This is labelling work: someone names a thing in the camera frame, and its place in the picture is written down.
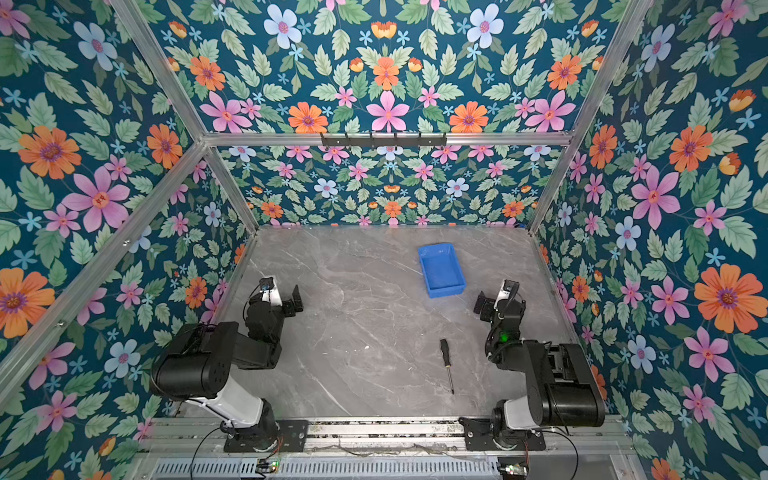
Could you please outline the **black handle screwdriver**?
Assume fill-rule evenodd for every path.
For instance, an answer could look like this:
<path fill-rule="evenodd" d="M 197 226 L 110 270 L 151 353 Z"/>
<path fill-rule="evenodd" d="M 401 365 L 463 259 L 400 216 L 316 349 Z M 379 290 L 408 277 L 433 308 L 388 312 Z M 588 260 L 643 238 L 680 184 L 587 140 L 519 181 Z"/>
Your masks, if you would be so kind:
<path fill-rule="evenodd" d="M 454 387 L 452 371 L 451 371 L 452 362 L 451 362 L 451 356 L 450 356 L 450 347 L 449 347 L 448 340 L 445 339 L 445 338 L 440 340 L 440 351 L 441 351 L 441 356 L 442 356 L 444 368 L 445 368 L 445 370 L 447 372 L 448 385 L 449 385 L 450 393 L 452 395 L 454 395 L 455 394 L 455 387 Z"/>

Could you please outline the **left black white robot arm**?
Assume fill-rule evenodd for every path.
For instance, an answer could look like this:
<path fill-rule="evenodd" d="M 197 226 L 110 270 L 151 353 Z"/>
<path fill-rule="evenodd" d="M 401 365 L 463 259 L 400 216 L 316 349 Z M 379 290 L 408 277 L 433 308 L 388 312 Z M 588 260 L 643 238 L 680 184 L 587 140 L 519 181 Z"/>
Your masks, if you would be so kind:
<path fill-rule="evenodd" d="M 218 417 L 227 452 L 278 450 L 285 435 L 271 404 L 249 393 L 231 370 L 276 368 L 285 320 L 303 310 L 298 286 L 284 298 L 273 277 L 261 278 L 244 305 L 247 332 L 241 333 L 236 322 L 181 328 L 152 366 L 152 393 Z"/>

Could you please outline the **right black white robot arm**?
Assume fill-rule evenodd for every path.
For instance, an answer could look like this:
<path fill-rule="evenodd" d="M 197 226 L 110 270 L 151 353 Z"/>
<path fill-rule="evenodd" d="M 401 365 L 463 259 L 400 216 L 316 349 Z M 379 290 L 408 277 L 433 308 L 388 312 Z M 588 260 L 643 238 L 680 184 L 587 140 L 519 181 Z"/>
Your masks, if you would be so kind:
<path fill-rule="evenodd" d="M 522 336 L 527 304 L 519 288 L 517 281 L 506 280 L 494 297 L 479 293 L 473 308 L 490 325 L 486 359 L 502 371 L 521 374 L 525 382 L 522 397 L 503 399 L 492 411 L 490 438 L 503 449 L 527 445 L 543 428 L 597 428 L 606 417 L 605 401 L 580 345 Z"/>

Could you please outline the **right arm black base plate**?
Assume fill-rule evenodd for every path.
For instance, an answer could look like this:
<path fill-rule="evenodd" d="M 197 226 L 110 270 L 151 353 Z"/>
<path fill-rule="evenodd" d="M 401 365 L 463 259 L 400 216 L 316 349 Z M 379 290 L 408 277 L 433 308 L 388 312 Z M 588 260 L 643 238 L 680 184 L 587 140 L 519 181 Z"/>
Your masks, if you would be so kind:
<path fill-rule="evenodd" d="M 543 435 L 533 430 L 510 430 L 491 418 L 460 417 L 468 451 L 544 451 Z"/>

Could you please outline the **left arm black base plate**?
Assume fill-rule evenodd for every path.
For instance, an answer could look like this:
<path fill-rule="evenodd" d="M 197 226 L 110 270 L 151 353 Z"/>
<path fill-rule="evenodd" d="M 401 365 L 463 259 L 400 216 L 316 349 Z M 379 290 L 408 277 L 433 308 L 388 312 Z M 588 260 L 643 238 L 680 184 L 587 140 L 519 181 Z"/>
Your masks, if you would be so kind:
<path fill-rule="evenodd" d="M 251 427 L 222 426 L 227 434 L 226 453 L 297 453 L 303 452 L 308 439 L 307 420 L 265 420 Z"/>

